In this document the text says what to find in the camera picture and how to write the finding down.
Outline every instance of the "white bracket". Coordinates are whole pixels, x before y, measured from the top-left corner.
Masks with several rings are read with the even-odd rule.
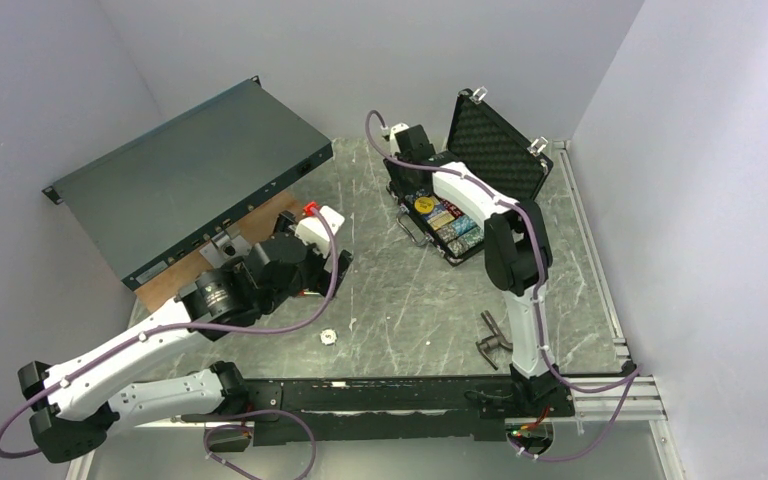
[[[232,225],[210,238],[199,253],[213,268],[219,268],[231,258],[248,255],[251,248],[251,244],[240,234],[239,227]]]
[[[407,123],[397,123],[396,125],[393,125],[390,127],[390,130],[387,131],[387,134],[384,135],[384,137],[387,139],[387,142],[390,143],[390,154],[395,155],[399,153],[399,142],[396,141],[396,134],[399,132],[403,132],[410,128]]]
[[[346,219],[327,205],[320,208],[319,213],[328,222],[331,233],[336,236]],[[322,222],[316,217],[305,217],[299,221],[296,224],[296,236],[307,245],[316,245],[316,249],[325,258],[331,253],[331,239]]]

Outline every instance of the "yellow round object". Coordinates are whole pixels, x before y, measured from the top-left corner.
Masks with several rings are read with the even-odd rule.
[[[413,202],[413,207],[419,213],[431,213],[431,210],[434,210],[434,200],[429,197],[419,197]]]

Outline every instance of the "red cap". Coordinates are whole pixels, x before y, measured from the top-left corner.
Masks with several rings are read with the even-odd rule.
[[[305,208],[304,208],[305,215],[307,215],[308,217],[314,216],[313,215],[313,209],[314,208],[319,210],[319,205],[317,205],[316,202],[310,202],[307,205],[305,205]]]

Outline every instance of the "case latch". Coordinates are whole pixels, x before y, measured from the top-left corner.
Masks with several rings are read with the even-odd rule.
[[[486,95],[487,89],[484,87],[478,87],[474,92],[472,92],[472,95],[469,96],[469,99],[472,100],[472,103],[478,105],[482,100],[484,100]]]
[[[528,147],[528,153],[538,157],[540,156],[540,152],[542,152],[547,145],[549,145],[548,140],[543,137],[539,137],[531,142],[531,146]]]

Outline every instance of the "colorful item in case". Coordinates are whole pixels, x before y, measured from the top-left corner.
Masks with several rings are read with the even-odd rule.
[[[448,200],[438,198],[425,189],[405,195],[405,200],[413,205],[455,258],[484,240],[484,233],[478,225]]]
[[[478,245],[484,240],[484,234],[480,228],[473,228],[465,234],[458,237],[456,240],[446,244],[449,250],[455,257],[460,257],[466,253],[470,248]]]
[[[437,199],[431,197],[419,197],[413,202],[413,208],[422,214],[431,213],[435,205],[437,205]]]
[[[449,243],[477,226],[478,225],[476,225],[471,218],[463,215],[462,217],[455,219],[454,222],[440,227],[440,229],[437,230],[437,236],[440,237],[440,240],[442,240],[443,243]]]
[[[448,200],[446,200],[444,198],[441,198],[440,202],[443,203],[443,205],[446,206],[446,210],[448,210],[449,213],[451,213],[453,217],[461,218],[463,216],[463,212],[461,211],[461,209],[456,207],[452,202],[450,202],[450,201],[448,201]]]

